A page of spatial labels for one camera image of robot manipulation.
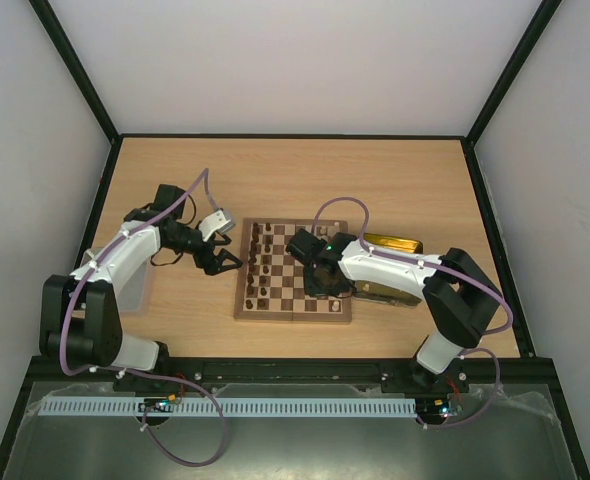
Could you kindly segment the wooden folding chess board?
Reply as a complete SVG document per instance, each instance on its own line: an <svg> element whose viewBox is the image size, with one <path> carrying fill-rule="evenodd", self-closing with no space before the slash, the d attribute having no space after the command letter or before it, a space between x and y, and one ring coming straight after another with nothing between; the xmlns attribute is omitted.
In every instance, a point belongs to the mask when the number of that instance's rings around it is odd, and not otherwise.
<svg viewBox="0 0 590 480"><path fill-rule="evenodd" d="M252 225L259 223L257 262L248 265ZM285 250L288 241L299 228L314 231L318 238L328 241L339 232L346 232L343 220L321 220L315 227L310 219L246 218L243 221L240 256L244 265L238 270L233 316L238 321L267 321L295 323L348 324L352 321L349 299L334 297L310 297L304 292L303 266ZM319 228L327 227L327 235L320 235ZM247 274L254 275L254 283L247 282ZM248 285L254 286L254 294L247 295ZM265 287L266 295L259 293ZM245 301L253 302L253 309L246 309ZM340 309L332 310L332 303L340 302Z"/></svg>

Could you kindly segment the black frame rail front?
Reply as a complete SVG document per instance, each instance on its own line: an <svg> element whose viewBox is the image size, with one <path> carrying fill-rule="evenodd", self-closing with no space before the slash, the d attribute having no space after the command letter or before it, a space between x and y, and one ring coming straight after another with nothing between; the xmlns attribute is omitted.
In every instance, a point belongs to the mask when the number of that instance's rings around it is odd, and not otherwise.
<svg viewBox="0 0 590 480"><path fill-rule="evenodd" d="M499 360L500 381L509 384L559 383L554 363L546 358L503 358ZM399 359L234 359L170 357L162 360L154 374L183 375L207 389L233 383L259 384L344 384L361 387L379 385L385 393L418 394L420 396L448 393L451 385L467 391L470 384L492 384L495 364L492 359L467 358L455 360L443 374L420 373L414 360ZM112 381L118 390L157 392L167 390L168 383L130 379L110 380L109 372L80 373L68 377L55 360L33 357L25 377L29 381Z"/></svg>

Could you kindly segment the clear plastic container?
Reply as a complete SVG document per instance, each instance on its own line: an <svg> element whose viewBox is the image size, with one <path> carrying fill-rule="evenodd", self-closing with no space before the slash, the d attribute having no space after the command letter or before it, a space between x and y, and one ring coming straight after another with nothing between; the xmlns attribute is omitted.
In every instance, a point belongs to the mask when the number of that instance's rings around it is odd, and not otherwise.
<svg viewBox="0 0 590 480"><path fill-rule="evenodd" d="M143 314L150 297L152 275L151 266L141 253L126 247L115 248L85 283L79 303L85 308L90 286L104 281L113 287L120 314Z"/></svg>

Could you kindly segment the gold metal tray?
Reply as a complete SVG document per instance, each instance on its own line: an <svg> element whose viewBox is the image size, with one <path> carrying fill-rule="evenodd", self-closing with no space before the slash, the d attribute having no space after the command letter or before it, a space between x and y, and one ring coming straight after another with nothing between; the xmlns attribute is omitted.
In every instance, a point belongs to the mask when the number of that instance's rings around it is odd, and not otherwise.
<svg viewBox="0 0 590 480"><path fill-rule="evenodd" d="M376 246L409 254L422 254L423 243L419 240L382 234L365 233L364 239ZM356 298L398 307L415 308L421 299L411 293L396 290L383 284L359 280L355 282Z"/></svg>

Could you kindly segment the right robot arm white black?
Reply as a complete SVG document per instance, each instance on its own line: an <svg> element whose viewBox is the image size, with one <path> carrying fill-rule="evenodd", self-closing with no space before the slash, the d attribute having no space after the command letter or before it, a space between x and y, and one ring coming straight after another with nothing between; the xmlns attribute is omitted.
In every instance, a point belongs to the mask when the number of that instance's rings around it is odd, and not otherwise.
<svg viewBox="0 0 590 480"><path fill-rule="evenodd" d="M445 255L410 254L342 232L325 241L301 228L286 251L303 266L308 295L340 296L366 282L427 305L435 331L419 347L411 367L413 384L425 392L445 381L453 360L479 345L501 305L499 290L461 249Z"/></svg>

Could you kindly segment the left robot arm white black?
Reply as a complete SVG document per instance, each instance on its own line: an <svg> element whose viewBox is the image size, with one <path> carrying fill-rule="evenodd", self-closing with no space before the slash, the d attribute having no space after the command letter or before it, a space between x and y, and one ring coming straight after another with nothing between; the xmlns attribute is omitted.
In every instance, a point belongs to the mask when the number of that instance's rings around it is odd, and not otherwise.
<svg viewBox="0 0 590 480"><path fill-rule="evenodd" d="M90 367L149 372L164 346L125 333L118 296L133 275L162 249L189 254L197 268L214 276L238 269L242 261L224 246L234 227L231 215L217 209L192 228L171 213L134 209L119 232L86 264L68 275L49 277L42 290L39 350L60 361L69 375Z"/></svg>

